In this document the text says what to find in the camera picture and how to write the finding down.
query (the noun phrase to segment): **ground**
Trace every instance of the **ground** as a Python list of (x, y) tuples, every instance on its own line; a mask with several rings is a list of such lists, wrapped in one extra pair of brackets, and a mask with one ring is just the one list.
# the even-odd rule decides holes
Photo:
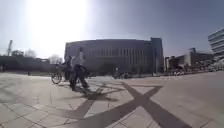
[(224, 128), (223, 78), (95, 77), (84, 96), (49, 77), (3, 73), (0, 128)]

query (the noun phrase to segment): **white shirt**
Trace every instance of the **white shirt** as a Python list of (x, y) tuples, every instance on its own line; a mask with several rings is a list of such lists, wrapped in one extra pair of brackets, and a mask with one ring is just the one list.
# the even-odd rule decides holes
[(73, 70), (75, 65), (77, 65), (77, 64), (83, 65), (83, 63), (84, 63), (84, 54), (83, 54), (83, 52), (80, 52), (79, 57), (75, 57), (75, 56), (72, 57), (70, 65)]

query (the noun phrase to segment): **walking man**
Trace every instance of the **walking man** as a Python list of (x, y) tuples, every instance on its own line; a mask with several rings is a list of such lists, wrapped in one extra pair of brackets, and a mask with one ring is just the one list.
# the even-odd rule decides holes
[(83, 69), (85, 69), (85, 68), (83, 67), (83, 63), (84, 63), (84, 55), (83, 55), (82, 48), (80, 48), (78, 57), (73, 56), (72, 60), (71, 60), (72, 75), (70, 78), (70, 86), (73, 91), (75, 91), (77, 79), (80, 80), (83, 88), (85, 88), (85, 89), (89, 88), (87, 82), (85, 81), (85, 77), (84, 77), (85, 71)]

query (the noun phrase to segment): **large building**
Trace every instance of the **large building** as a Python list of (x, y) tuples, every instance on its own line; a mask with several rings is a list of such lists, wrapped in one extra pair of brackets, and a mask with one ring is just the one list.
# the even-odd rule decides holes
[(224, 29), (214, 32), (208, 36), (215, 57), (224, 57)]
[(199, 63), (209, 63), (213, 60), (213, 53), (197, 51), (195, 48), (190, 48), (187, 54), (181, 56), (172, 56), (165, 58), (165, 70), (176, 69), (178, 66), (195, 67)]
[(160, 38), (151, 40), (105, 39), (66, 43), (65, 56), (77, 56), (82, 48), (84, 65), (94, 71), (116, 68), (120, 72), (159, 72), (163, 68), (163, 47)]

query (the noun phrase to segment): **cyclist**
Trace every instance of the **cyclist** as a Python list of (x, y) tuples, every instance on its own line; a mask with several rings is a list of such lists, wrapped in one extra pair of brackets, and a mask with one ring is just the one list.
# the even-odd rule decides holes
[(66, 57), (65, 62), (62, 64), (62, 65), (65, 65), (65, 68), (64, 68), (64, 72), (65, 72), (65, 81), (66, 81), (66, 80), (69, 80), (70, 69), (71, 69), (71, 66), (70, 66), (71, 59), (72, 59), (71, 56)]

